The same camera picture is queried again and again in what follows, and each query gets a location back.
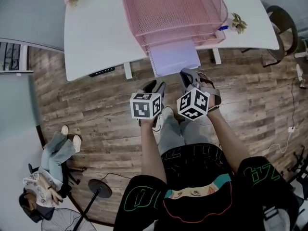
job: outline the hand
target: hand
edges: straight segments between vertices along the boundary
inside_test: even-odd
[[[63,202],[63,198],[55,191],[55,189],[50,188],[51,196],[56,205],[59,205],[59,202]]]
[[[36,202],[30,202],[29,201],[29,209],[30,209],[30,211],[36,209],[36,207],[37,207],[37,203]]]

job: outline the black cable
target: black cable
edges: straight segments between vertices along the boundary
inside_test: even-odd
[[[295,99],[294,99],[294,95],[293,95],[293,87],[294,87],[294,81],[295,81],[296,79],[298,79],[298,78],[300,78],[300,77],[294,77],[294,78],[292,79],[292,89],[291,89],[291,94],[292,94],[292,99],[293,99],[293,107],[294,107],[293,114],[292,114],[293,127],[295,126],[294,115],[295,115],[295,111],[296,111],[296,107],[295,107]]]
[[[123,175],[118,175],[118,174],[109,172],[109,173],[107,173],[107,174],[105,175],[105,177],[102,178],[101,180],[105,179],[105,178],[107,177],[107,175],[109,175],[109,174],[111,174],[111,175],[117,175],[117,176],[120,176],[120,177],[123,177],[123,178],[127,178],[127,179],[131,179],[130,177],[126,177],[126,176],[123,176]]]
[[[162,128],[161,127],[161,125],[160,125],[160,115],[158,115],[158,119],[157,119],[157,122],[159,122],[159,130],[154,130],[154,129],[152,129],[153,130],[153,132],[159,132],[160,131],[160,129]]]
[[[74,221],[77,219],[77,218],[79,218],[79,217],[76,217],[76,218],[74,218],[74,220],[73,220],[73,222],[72,222],[72,224],[71,225],[69,225],[64,231],[66,231],[69,227],[71,227],[73,224],[74,224]]]

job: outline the light blue jeans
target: light blue jeans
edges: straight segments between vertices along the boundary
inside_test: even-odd
[[[159,153],[162,155],[170,149],[187,144],[211,143],[200,133],[200,128],[193,121],[185,120],[179,124],[174,116],[168,116],[160,131]]]
[[[52,177],[63,182],[61,164],[75,153],[73,143],[67,139],[67,136],[56,131],[52,140],[44,146],[40,165]]]

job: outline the office chair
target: office chair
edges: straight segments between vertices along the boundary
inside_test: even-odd
[[[62,185],[61,189],[58,191],[58,194],[64,199],[68,195],[71,194],[71,190],[72,190],[72,187],[68,184],[69,178],[76,185],[78,185],[80,183],[80,180],[76,180],[71,175],[71,172],[84,172],[85,170],[87,170],[87,168],[84,167],[82,170],[71,169],[71,168],[67,167],[66,162],[62,163],[61,166],[62,166],[62,172],[63,172],[63,185]],[[39,169],[38,167],[33,168],[31,164],[28,164],[28,167],[29,167],[30,174],[33,174],[34,172],[38,171],[38,169]],[[51,220],[55,208],[53,208],[53,207],[43,207],[43,206],[37,205],[37,208],[35,210],[30,211],[29,209],[22,206],[22,199],[21,198],[23,198],[23,196],[19,197],[19,205],[22,207],[22,209],[24,210],[26,215],[28,217],[30,217],[30,219],[33,220],[35,223],[38,223],[39,221],[42,221],[43,219],[48,220],[48,221]]]

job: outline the white cube with black pattern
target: white cube with black pattern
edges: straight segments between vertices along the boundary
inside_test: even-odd
[[[154,119],[162,108],[160,93],[133,93],[130,98],[131,117]]]
[[[210,94],[193,88],[177,100],[178,114],[195,121],[207,114]]]

